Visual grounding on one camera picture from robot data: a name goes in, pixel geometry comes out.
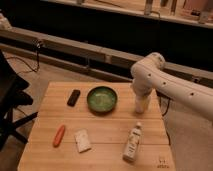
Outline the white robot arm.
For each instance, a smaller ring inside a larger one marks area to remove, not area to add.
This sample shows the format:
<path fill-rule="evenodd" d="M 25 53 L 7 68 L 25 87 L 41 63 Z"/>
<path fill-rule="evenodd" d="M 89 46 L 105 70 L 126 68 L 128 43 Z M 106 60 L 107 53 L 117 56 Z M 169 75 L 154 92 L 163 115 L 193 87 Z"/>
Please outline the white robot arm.
<path fill-rule="evenodd" d="M 135 111 L 144 113 L 147 110 L 152 89 L 156 89 L 213 122 L 213 89 L 167 74 L 164 66 L 165 59 L 157 52 L 132 65 Z"/>

